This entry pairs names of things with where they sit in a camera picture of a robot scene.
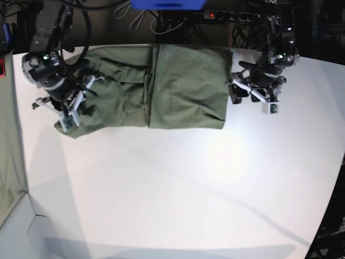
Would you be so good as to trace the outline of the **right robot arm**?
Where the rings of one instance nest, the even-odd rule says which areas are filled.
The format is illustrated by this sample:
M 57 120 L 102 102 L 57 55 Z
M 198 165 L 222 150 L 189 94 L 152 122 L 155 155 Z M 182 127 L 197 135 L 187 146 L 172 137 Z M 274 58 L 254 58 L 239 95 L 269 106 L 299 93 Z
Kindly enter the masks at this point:
M 65 36 L 71 29 L 75 9 L 82 12 L 86 23 L 86 44 L 77 61 L 68 65 L 63 51 L 74 51 L 73 47 L 65 44 Z M 32 107 L 52 110 L 59 116 L 61 124 L 77 125 L 78 108 L 84 100 L 85 92 L 96 94 L 90 89 L 97 80 L 95 76 L 88 76 L 89 81 L 85 81 L 74 75 L 89 65 L 85 57 L 91 32 L 91 21 L 81 1 L 43 1 L 29 52 L 22 58 L 25 77 L 47 92 L 47 97 L 38 98 Z

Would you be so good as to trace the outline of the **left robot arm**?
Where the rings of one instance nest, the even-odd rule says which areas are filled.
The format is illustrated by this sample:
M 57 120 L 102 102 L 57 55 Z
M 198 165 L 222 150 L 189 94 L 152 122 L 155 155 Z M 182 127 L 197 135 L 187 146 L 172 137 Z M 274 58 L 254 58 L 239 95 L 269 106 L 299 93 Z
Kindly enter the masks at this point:
M 247 36 L 239 14 L 244 5 L 260 13 L 254 23 L 258 32 Z M 229 82 L 231 100 L 240 104 L 243 98 L 251 97 L 253 102 L 274 103 L 286 83 L 283 70 L 299 60 L 292 1 L 238 1 L 234 15 L 240 38 L 260 56 L 254 64 L 239 62 L 242 70 L 233 73 Z

